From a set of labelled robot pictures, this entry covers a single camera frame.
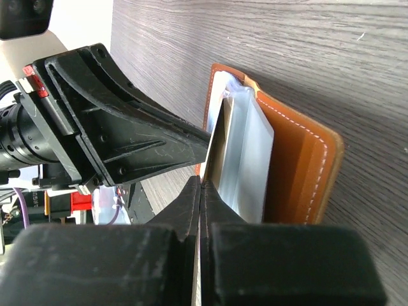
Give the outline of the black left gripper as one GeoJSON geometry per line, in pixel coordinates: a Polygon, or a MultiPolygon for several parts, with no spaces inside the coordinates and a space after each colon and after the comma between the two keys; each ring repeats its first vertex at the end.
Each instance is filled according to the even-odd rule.
{"type": "Polygon", "coordinates": [[[34,183],[90,194],[204,162],[210,136],[136,88],[104,45],[15,70],[16,105],[1,110],[1,170],[45,166],[34,183]]]}

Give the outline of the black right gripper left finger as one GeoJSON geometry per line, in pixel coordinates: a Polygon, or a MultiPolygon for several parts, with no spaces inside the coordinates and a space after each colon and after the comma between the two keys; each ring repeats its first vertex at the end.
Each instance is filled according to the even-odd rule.
{"type": "Polygon", "coordinates": [[[201,180],[142,225],[33,225],[1,274],[2,305],[192,305],[201,180]]]}

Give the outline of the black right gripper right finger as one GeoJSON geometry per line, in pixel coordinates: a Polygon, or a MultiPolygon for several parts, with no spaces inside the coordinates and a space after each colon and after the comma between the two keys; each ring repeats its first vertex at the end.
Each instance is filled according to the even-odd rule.
{"type": "Polygon", "coordinates": [[[354,230],[249,224],[213,183],[200,198],[203,305],[385,305],[370,251],[354,230]]]}

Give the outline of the pale gold credit card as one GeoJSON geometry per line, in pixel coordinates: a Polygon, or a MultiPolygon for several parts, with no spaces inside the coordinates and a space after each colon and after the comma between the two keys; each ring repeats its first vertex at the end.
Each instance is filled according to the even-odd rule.
{"type": "Polygon", "coordinates": [[[226,127],[230,119],[231,106],[226,99],[222,98],[215,109],[214,119],[208,125],[212,129],[212,138],[207,161],[201,165],[203,171],[200,199],[200,295],[202,305],[213,304],[214,269],[210,248],[211,224],[223,220],[225,213],[230,211],[230,208],[222,203],[218,188],[226,150],[226,127]]]}

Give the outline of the brown leather card holder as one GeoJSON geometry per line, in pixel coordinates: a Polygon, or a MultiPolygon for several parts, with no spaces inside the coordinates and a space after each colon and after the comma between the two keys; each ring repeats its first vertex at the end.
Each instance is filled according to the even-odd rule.
{"type": "Polygon", "coordinates": [[[275,131],[263,221],[320,223],[344,155],[342,137],[272,97],[232,67],[214,63],[209,90],[218,71],[227,71],[254,89],[256,101],[275,131]]]}

